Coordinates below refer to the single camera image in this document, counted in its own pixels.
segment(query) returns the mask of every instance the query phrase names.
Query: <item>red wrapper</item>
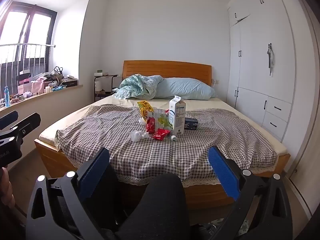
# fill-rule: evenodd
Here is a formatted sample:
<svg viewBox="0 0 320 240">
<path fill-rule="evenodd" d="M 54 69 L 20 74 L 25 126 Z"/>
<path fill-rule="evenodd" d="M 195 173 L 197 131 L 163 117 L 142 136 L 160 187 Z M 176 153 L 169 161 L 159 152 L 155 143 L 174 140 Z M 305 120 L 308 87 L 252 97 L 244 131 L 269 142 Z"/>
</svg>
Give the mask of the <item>red wrapper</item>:
<svg viewBox="0 0 320 240">
<path fill-rule="evenodd" d="M 149 134 L 156 132 L 156 120 L 153 117 L 148 117 L 147 119 L 147 132 Z"/>
<path fill-rule="evenodd" d="M 162 141 L 169 133 L 170 133 L 169 130 L 158 128 L 158 130 L 154 134 L 153 138 L 156 140 Z"/>
</svg>

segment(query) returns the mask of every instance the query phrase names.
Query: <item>checkered blanket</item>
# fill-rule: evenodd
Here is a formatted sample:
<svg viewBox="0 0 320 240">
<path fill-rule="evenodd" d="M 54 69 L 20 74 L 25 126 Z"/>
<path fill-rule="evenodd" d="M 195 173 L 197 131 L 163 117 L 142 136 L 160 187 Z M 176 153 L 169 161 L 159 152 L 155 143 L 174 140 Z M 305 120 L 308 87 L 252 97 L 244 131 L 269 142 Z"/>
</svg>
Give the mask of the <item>checkered blanket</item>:
<svg viewBox="0 0 320 240">
<path fill-rule="evenodd" d="M 192 181 L 191 185 L 216 184 L 218 180 L 208 162 L 208 149 L 214 145 L 241 169 L 267 168 L 276 163 L 277 154 L 270 143 L 233 112 L 212 108 L 186 111 L 186 116 L 198 119 L 198 129 L 185 130 L 176 142 L 169 137 L 132 142 L 130 131 L 145 131 L 138 122 L 139 108 L 91 106 L 79 121 L 57 131 L 55 145 L 79 164 L 101 147 L 107 148 L 119 180 L 134 185 L 147 184 L 153 177 L 169 172 L 182 182 Z"/>
</svg>

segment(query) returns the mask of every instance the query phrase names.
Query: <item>milk carton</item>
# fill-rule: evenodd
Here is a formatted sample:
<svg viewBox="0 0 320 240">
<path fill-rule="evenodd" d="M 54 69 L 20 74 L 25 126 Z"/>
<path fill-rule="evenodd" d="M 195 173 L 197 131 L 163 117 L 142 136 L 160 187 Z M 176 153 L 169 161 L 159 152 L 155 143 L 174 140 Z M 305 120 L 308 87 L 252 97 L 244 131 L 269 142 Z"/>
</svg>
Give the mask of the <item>milk carton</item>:
<svg viewBox="0 0 320 240">
<path fill-rule="evenodd" d="M 174 96 L 169 102 L 169 123 L 173 129 L 170 134 L 183 134 L 185 116 L 186 103 L 181 100 L 181 97 Z"/>
</svg>

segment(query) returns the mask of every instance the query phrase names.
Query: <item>blue bottle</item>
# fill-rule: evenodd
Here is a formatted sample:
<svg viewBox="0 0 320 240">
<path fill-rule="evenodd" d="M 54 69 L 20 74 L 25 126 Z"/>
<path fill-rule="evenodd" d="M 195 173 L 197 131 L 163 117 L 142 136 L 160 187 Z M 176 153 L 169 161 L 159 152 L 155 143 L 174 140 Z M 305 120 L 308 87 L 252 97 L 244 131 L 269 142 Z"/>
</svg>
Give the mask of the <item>blue bottle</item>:
<svg viewBox="0 0 320 240">
<path fill-rule="evenodd" d="M 10 94 L 8 86 L 4 88 L 4 103 L 6 107 L 10 106 Z"/>
</svg>

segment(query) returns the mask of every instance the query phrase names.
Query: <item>mattress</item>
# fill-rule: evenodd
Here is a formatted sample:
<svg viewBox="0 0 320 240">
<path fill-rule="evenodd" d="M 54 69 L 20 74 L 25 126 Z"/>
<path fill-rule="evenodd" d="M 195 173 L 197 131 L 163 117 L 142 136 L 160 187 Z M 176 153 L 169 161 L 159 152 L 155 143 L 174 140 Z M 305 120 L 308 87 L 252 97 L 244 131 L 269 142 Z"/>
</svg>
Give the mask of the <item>mattress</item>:
<svg viewBox="0 0 320 240">
<path fill-rule="evenodd" d="M 106 97 L 102 100 L 99 100 L 91 105 L 93 106 L 100 106 L 104 104 L 114 104 L 118 106 L 138 106 L 137 102 L 141 101 L 140 99 L 116 99 L 113 96 Z M 169 108 L 169 101 L 170 99 L 159 99 L 154 98 L 152 100 L 148 100 L 148 102 L 151 104 L 151 106 L 154 106 L 156 108 L 160 109 L 168 109 Z M 255 129 L 257 129 L 270 143 L 274 151 L 278 155 L 283 155 L 287 153 L 286 147 L 280 143 L 276 138 L 274 138 L 269 132 L 264 130 L 261 126 L 257 125 L 254 121 L 250 120 L 245 115 L 241 114 L 236 109 L 232 108 L 225 102 L 221 101 L 218 98 L 210 98 L 210 100 L 184 100 L 186 103 L 186 110 L 198 110 L 198 109 L 206 109 L 206 108 L 220 108 L 220 109 L 226 109 L 229 111 L 234 112 L 239 118 L 246 120 L 250 125 L 252 125 Z M 78 121 L 89 109 L 91 105 L 85 106 L 78 111 L 75 111 L 66 117 L 60 119 L 53 125 L 49 126 L 47 129 L 45 129 L 39 136 L 39 140 L 43 141 L 44 143 L 47 143 L 53 147 L 55 147 L 54 144 L 54 137 L 57 132 L 57 130 L 62 130 L 72 124 L 73 122 Z"/>
</svg>

